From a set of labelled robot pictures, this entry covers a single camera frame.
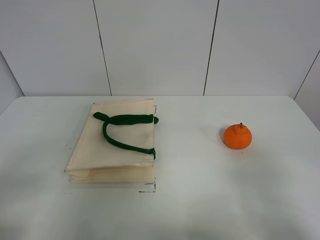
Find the orange fruit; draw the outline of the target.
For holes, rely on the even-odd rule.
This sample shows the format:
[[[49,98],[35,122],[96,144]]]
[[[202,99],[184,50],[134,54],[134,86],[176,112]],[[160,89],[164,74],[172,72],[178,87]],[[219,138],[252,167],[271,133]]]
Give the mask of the orange fruit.
[[[229,126],[223,133],[223,143],[232,150],[242,150],[252,143],[252,133],[242,122]]]

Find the white linen bag green handles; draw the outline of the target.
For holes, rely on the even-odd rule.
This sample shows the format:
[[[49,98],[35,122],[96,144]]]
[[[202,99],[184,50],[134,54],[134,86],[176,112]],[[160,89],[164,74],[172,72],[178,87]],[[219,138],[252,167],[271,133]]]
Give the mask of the white linen bag green handles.
[[[154,184],[154,99],[94,103],[65,168],[72,183]]]

